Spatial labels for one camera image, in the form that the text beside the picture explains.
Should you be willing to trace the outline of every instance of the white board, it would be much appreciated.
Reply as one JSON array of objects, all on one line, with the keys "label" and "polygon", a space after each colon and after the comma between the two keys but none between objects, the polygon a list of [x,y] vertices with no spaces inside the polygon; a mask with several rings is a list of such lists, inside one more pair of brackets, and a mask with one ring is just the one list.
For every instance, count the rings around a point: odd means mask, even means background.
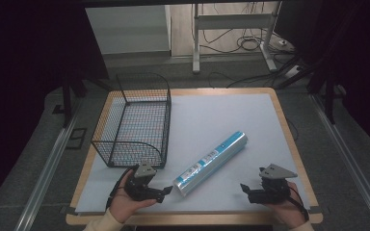
[{"label": "white board", "polygon": [[[186,197],[174,188],[161,204],[139,212],[251,212],[267,210],[250,204],[240,183],[262,189],[259,168],[276,164],[297,172],[269,94],[173,96],[168,160],[149,186],[162,190],[234,132],[248,137],[245,148]],[[77,213],[104,212],[110,191],[124,168],[109,168],[96,154]],[[304,186],[298,185],[305,208]]]}]

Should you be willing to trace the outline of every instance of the wire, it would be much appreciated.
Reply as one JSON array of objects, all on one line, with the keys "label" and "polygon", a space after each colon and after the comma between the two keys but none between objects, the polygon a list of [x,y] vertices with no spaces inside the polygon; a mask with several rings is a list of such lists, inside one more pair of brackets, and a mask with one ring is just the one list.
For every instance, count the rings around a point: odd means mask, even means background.
[{"label": "wire", "polygon": [[215,12],[219,14],[218,10],[216,9],[216,3],[213,4],[213,9],[215,9]]},{"label": "wire", "polygon": [[235,52],[235,51],[238,51],[240,48],[242,48],[241,46],[239,46],[238,48],[236,48],[236,49],[234,49],[234,50],[230,50],[230,51],[221,51],[221,50],[217,50],[217,49],[215,49],[215,48],[213,48],[213,47],[205,46],[205,45],[200,45],[200,47],[208,48],[208,49],[214,50],[214,51],[219,52],[219,53],[224,53],[224,54],[226,54],[226,53],[233,53],[233,52]]},{"label": "wire", "polygon": [[231,80],[231,81],[236,81],[235,79],[232,79],[232,78],[230,78],[229,76],[227,76],[227,75],[225,75],[225,74],[223,74],[223,73],[213,71],[213,72],[210,72],[210,73],[208,74],[208,84],[209,84],[209,87],[211,87],[212,89],[214,89],[215,87],[213,87],[213,86],[212,86],[211,81],[210,81],[210,77],[211,77],[212,75],[214,75],[214,74],[222,75],[222,76],[224,76],[226,79],[229,79],[229,80]]},{"label": "wire", "polygon": [[[244,50],[247,50],[247,51],[254,51],[255,49],[257,49],[259,47],[259,42],[257,41],[256,37],[255,36],[251,36],[251,37],[247,37],[246,36],[246,29],[243,30],[243,33],[242,33],[242,36],[240,38],[238,38],[236,40],[236,43],[239,45],[239,46],[242,46],[242,48]],[[244,46],[244,44],[246,42],[255,42],[256,43],[256,46],[254,48],[246,48]]]},{"label": "wire", "polygon": [[299,192],[297,192],[295,189],[293,189],[292,187],[288,187],[288,188],[290,188],[290,190],[292,190],[298,197],[299,197],[299,199],[300,199],[300,203],[302,203],[303,204],[303,201],[302,201],[302,197],[299,195]]},{"label": "wire", "polygon": [[206,38],[206,34],[205,34],[205,30],[203,30],[203,37],[205,38],[205,41],[210,44],[218,39],[220,39],[222,36],[226,35],[227,33],[229,33],[230,31],[233,31],[233,29],[229,29],[227,30],[226,32],[224,32],[223,34],[221,34],[220,36],[218,36],[217,38],[211,40],[211,41],[208,41],[208,39]]},{"label": "wire", "polygon": [[235,84],[237,84],[237,83],[241,83],[241,82],[245,82],[245,81],[247,81],[247,80],[257,79],[257,78],[260,78],[259,80],[264,80],[264,79],[266,79],[266,78],[269,78],[269,80],[268,80],[265,84],[263,84],[263,87],[264,87],[267,83],[269,83],[269,81],[270,81],[270,80],[273,80],[273,83],[272,83],[272,85],[271,85],[271,88],[273,88],[273,85],[274,85],[274,82],[275,82],[276,78],[277,78],[279,75],[281,75],[281,74],[285,71],[285,69],[286,69],[287,67],[291,66],[292,64],[295,64],[295,63],[296,63],[296,61],[298,61],[298,60],[299,60],[299,58],[300,58],[300,54],[296,54],[296,55],[295,55],[292,59],[290,59],[286,64],[284,64],[281,68],[279,68],[277,72],[270,73],[270,74],[265,74],[265,75],[252,76],[252,77],[248,77],[248,78],[245,78],[245,79],[241,79],[241,80],[235,81],[235,82],[233,82],[233,83],[231,83],[231,84],[227,85],[227,87],[226,87],[226,88],[228,89],[228,88],[230,88],[231,86],[233,86],[233,85],[235,85]]}]

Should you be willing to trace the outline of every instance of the hand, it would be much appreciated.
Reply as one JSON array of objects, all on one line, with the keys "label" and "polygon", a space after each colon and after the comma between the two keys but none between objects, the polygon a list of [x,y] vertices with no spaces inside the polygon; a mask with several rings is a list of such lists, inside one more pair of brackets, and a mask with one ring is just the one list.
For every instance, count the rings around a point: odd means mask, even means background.
[{"label": "hand", "polygon": [[119,184],[119,189],[113,198],[110,206],[110,213],[120,223],[124,223],[128,220],[137,210],[145,207],[149,207],[155,204],[155,199],[148,199],[143,201],[135,201],[125,192],[124,186],[129,175],[133,174],[133,170],[129,170],[122,178]]},{"label": "hand", "polygon": [[[292,182],[287,182],[287,184],[296,192],[298,191],[296,184]],[[290,196],[300,203],[300,197],[296,192],[290,189]],[[290,229],[297,228],[305,223],[304,215],[300,212],[299,208],[287,200],[280,204],[265,204],[265,206],[271,208],[278,218],[281,219],[281,221],[283,221]]]}]

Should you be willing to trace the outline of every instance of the forearm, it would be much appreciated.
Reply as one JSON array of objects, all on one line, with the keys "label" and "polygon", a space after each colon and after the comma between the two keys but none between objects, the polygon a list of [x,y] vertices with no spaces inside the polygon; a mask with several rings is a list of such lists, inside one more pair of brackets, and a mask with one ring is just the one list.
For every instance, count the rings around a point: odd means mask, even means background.
[{"label": "forearm", "polygon": [[84,231],[118,231],[122,226],[123,224],[116,221],[107,209],[103,217],[90,221]]},{"label": "forearm", "polygon": [[290,231],[314,231],[314,229],[312,228],[310,221],[307,221],[297,228],[290,229]]}]

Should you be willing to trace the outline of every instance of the wire basket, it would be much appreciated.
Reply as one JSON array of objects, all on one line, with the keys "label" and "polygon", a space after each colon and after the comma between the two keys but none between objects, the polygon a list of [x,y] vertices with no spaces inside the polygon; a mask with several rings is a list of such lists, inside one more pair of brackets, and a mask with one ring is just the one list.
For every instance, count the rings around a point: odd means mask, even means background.
[{"label": "wire basket", "polygon": [[92,145],[108,167],[131,167],[147,161],[162,168],[167,161],[171,92],[164,77],[117,76],[109,93]]}]

